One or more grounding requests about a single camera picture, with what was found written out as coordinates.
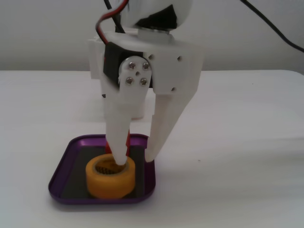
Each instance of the purple metal tray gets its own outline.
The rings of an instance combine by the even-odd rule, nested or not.
[[[147,147],[148,137],[142,134],[131,134],[131,146]],[[85,146],[103,146],[106,145],[104,134],[83,135],[74,138],[68,144],[51,181],[48,184],[48,190],[52,198],[63,204],[127,204],[138,203],[152,195],[155,188],[155,166],[154,161],[144,164],[144,196],[140,198],[126,199],[64,199],[61,193],[69,178],[73,164],[82,147]]]

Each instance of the bolt head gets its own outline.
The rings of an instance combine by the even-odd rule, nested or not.
[[[133,84],[133,78],[131,78],[131,77],[128,77],[126,80],[125,80],[125,83],[128,85],[128,86],[130,86],[130,85],[132,85]]]
[[[148,80],[146,79],[146,78],[142,78],[141,80],[140,80],[140,84],[141,84],[141,86],[146,86],[147,84],[148,84]]]
[[[134,70],[136,67],[136,64],[134,62],[129,63],[129,69]]]
[[[149,63],[144,63],[143,65],[142,65],[142,69],[143,70],[149,70],[149,68],[150,68],[150,64]]]

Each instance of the yellow ring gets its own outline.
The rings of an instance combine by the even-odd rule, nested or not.
[[[130,157],[119,166],[112,154],[100,155],[89,161],[85,172],[87,189],[96,198],[122,198],[135,187],[135,163]]]

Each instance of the white table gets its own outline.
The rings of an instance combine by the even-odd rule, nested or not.
[[[132,133],[149,134],[144,119]],[[299,228],[304,225],[304,76],[203,72],[136,205],[65,206],[48,182],[68,142],[105,133],[88,72],[0,72],[0,224],[22,228]]]

